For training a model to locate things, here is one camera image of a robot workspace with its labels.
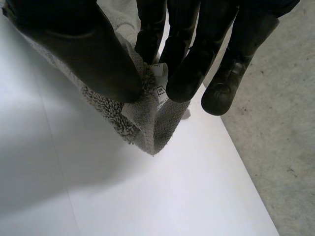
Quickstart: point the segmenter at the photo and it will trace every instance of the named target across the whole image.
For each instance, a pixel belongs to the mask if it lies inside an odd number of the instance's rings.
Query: gloved hand
[[[256,11],[246,5],[239,6],[237,2],[137,0],[141,31],[135,50],[147,63],[152,63],[156,57],[167,6],[170,33],[159,62],[165,62],[169,67],[166,92],[170,99],[186,102],[193,98],[238,14],[220,68],[202,98],[206,112],[220,116],[228,111],[257,48],[279,23],[277,17],[268,11]],[[196,38],[186,56],[198,11]]]
[[[96,0],[7,0],[3,13],[24,35],[59,58],[90,89],[131,103],[140,76]]]

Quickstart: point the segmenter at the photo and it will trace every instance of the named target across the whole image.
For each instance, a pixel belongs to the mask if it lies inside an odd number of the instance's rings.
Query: gray towel
[[[123,31],[123,29],[130,30],[129,27],[124,25],[115,28],[119,31]],[[137,102],[132,104],[119,103],[92,91],[62,61],[44,47],[23,35],[31,46],[44,56],[51,65],[69,78],[81,92],[83,98],[113,125],[125,141],[137,145],[148,154],[154,155],[161,151],[170,140],[189,103],[175,103],[170,99],[165,99],[161,105],[158,99],[160,94],[157,90],[157,80],[152,68],[143,62],[132,45],[117,31],[116,36],[128,52],[143,80],[142,95]]]

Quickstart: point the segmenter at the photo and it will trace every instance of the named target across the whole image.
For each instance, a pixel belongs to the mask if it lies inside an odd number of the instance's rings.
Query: concrete floor
[[[222,117],[281,236],[315,232],[314,12],[304,0],[280,19]]]

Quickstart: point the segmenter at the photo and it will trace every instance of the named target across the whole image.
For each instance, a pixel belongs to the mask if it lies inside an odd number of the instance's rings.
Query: laundry symbol
[[[165,88],[163,86],[157,87],[157,94],[160,97],[162,94],[166,93]]]

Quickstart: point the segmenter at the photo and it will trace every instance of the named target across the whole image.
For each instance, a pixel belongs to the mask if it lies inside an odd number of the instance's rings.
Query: white paper
[[[151,157],[3,18],[0,70],[1,236],[278,236],[204,88]]]

